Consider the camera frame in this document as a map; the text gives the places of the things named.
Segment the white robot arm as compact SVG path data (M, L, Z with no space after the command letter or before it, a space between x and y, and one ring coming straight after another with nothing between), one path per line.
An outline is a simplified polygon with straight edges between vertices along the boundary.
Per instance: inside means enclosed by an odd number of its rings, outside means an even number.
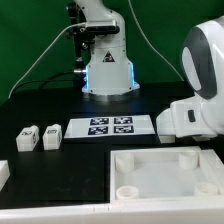
M82 92L99 99L124 96L139 88L126 55L123 17L102 0L74 0L93 36ZM224 16L193 27L185 39L182 67L194 95L174 101L156 118L160 136L224 135Z

